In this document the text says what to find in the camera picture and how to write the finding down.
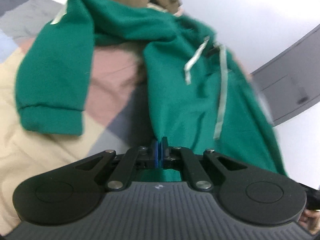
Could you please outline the person's right hand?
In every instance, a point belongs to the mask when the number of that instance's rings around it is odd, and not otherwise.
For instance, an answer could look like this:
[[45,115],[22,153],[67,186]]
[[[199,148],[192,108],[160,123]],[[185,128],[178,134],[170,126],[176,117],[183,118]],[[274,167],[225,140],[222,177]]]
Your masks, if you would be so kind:
[[305,209],[298,223],[311,234],[315,235],[319,232],[319,215],[319,210]]

